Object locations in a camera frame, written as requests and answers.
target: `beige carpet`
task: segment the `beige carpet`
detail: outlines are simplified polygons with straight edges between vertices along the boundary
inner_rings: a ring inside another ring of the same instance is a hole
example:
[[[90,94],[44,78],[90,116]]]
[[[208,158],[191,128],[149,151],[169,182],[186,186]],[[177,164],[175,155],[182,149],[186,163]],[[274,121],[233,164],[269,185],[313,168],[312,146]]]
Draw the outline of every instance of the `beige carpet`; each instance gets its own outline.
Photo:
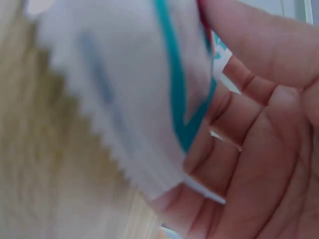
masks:
[[[0,238],[156,237],[156,216],[64,95],[19,2],[0,0]]]

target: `teal stripe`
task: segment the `teal stripe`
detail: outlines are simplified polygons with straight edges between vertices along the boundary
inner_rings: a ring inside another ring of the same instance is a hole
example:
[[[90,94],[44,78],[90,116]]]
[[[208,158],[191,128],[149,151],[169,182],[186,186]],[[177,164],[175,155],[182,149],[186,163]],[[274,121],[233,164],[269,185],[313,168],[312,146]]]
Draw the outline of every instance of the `teal stripe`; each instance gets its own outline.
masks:
[[[178,141],[185,152],[194,141],[201,122],[206,114],[209,103],[216,88],[215,79],[211,80],[210,92],[207,100],[202,103],[188,124],[184,123],[186,113],[186,87],[185,75],[180,58],[177,39],[170,18],[165,0],[154,0],[155,9],[161,24],[164,41],[167,48],[167,56],[170,69],[170,104],[173,128]]]

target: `palm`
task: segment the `palm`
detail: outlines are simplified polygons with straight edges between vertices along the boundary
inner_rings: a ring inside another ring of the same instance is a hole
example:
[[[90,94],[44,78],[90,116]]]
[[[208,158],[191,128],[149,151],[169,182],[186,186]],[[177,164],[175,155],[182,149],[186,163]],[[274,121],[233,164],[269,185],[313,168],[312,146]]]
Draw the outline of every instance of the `palm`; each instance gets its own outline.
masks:
[[[218,85],[207,114],[209,124],[200,129],[185,170],[209,189],[227,195],[227,204],[219,205],[180,185],[153,207],[188,238],[315,237],[319,164],[303,95],[273,83],[256,90],[265,80],[250,77],[236,58],[225,71],[247,96]],[[208,125],[232,143],[211,138]]]
[[[277,87],[247,133],[222,216],[234,218],[238,239],[319,233],[316,142],[300,104],[296,91]]]

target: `hand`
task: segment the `hand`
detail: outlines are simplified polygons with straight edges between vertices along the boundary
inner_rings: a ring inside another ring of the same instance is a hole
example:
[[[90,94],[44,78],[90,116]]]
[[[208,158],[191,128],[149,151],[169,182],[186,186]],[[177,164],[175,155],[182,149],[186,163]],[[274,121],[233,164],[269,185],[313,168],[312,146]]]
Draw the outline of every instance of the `hand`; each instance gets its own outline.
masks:
[[[184,167],[227,203],[179,185],[151,206],[184,238],[319,238],[319,29],[233,0],[206,15],[243,94],[219,82]]]

